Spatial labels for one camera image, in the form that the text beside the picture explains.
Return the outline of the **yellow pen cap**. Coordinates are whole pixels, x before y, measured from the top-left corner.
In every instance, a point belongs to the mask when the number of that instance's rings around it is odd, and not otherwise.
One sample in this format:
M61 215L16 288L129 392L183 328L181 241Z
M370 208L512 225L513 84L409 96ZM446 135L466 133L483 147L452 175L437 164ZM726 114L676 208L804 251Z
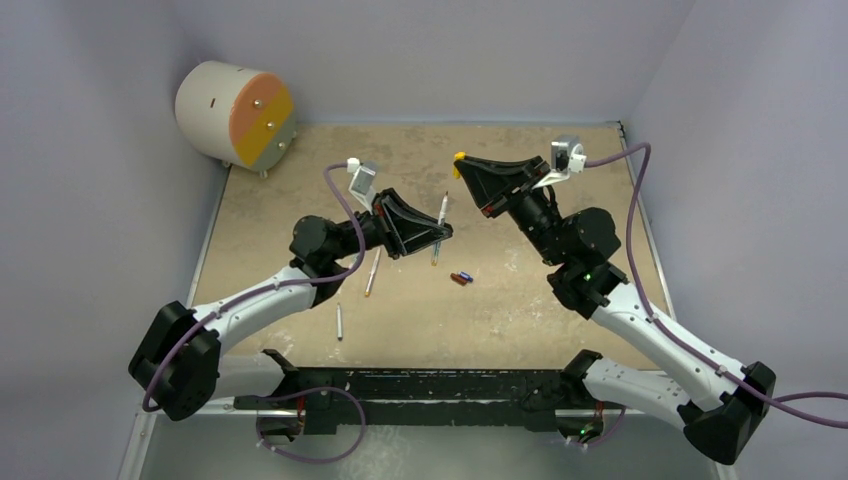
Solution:
M453 157L453 170L452 170L452 175L453 175L453 178L454 178L454 179L460 179L460 178L461 178L462 174L461 174L461 172L460 172L460 170L459 170L458 166L459 166L459 162L460 162L461 160L464 160L465 158L466 158L466 153L465 153L465 152L460 151L460 152L457 152L457 153L455 153L455 154L454 154L454 157Z

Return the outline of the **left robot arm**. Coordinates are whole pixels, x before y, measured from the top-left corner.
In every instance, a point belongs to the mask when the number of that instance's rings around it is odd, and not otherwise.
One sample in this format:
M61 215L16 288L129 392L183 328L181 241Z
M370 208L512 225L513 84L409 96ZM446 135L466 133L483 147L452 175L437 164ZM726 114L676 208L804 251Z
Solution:
M161 410L174 421L193 415L212 398L226 352L334 296L367 251L381 247L398 259L453 235L449 223L411 207L392 188L379 192L370 210L348 216L343 222L300 218L289 245L292 260L257 285L199 306L163 306L128 366L144 389L143 410Z

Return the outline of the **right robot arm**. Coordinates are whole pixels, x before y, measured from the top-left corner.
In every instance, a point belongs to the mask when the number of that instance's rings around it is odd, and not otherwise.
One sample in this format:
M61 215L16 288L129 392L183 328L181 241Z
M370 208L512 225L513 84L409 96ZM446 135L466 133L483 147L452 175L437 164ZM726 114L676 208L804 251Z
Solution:
M619 365L583 350L563 370L561 392L576 407L592 400L630 407L681 430L709 459L734 464L768 413L775 373L710 347L647 300L610 258L620 247L611 214L591 207L567 217L544 193L540 157L498 162L458 153L455 174L487 218L507 213L554 267L547 281L566 309L615 333L662 370Z

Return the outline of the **white pen black end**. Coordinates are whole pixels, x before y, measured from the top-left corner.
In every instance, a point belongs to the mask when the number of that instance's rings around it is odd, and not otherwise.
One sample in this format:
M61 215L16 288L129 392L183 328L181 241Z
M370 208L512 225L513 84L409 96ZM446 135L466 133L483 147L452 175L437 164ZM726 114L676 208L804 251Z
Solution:
M340 303L336 305L336 338L339 342L344 339L344 311Z

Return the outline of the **white pen orange tip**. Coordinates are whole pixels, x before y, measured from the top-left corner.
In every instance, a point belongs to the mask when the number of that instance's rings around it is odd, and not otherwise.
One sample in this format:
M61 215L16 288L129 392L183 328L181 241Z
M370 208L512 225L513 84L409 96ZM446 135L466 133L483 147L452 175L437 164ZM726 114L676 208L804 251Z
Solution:
M448 206L449 206L449 192L446 191L444 193L443 197L442 197L440 211L439 211L439 214L438 214L438 217L437 217L437 221L438 221L438 224L440 226L443 226L446 222L446 215L447 215L447 211L448 211ZM437 241L433 245L433 251L432 251L432 254L431 254L430 265L432 267L436 267L438 265L440 249L441 249L441 241Z

